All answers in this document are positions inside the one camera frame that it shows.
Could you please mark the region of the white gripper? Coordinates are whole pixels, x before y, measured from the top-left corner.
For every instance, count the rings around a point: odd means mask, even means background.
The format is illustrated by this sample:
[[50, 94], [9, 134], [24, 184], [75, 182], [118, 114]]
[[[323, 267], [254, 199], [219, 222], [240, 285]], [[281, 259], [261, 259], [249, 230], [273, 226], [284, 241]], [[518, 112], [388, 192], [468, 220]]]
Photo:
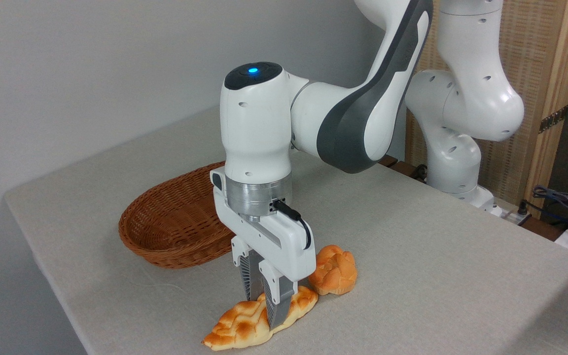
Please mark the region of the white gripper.
[[256, 301], [264, 291], [270, 329], [288, 317], [291, 299], [297, 292], [295, 281], [316, 269], [314, 244], [306, 248], [306, 229], [281, 211], [249, 221], [232, 211], [223, 193], [224, 169], [211, 170], [216, 213], [235, 233], [232, 238], [234, 265], [240, 268], [248, 301]]

